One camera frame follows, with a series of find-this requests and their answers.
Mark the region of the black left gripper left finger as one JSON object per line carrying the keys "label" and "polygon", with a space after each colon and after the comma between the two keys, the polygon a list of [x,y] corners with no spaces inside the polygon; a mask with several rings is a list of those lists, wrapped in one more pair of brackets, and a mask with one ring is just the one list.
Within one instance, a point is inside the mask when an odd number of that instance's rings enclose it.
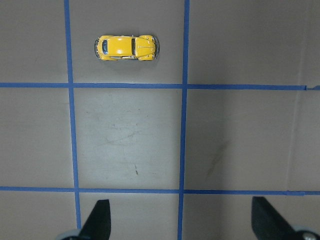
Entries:
{"label": "black left gripper left finger", "polygon": [[80,240],[108,240],[111,235],[111,209],[108,199],[98,200],[78,234]]}

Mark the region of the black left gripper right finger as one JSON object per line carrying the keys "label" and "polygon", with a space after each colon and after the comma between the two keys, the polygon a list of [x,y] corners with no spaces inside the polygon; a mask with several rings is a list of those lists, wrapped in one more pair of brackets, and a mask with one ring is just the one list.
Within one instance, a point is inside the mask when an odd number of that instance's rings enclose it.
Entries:
{"label": "black left gripper right finger", "polygon": [[251,201],[251,227],[258,240],[299,240],[300,234],[263,196]]}

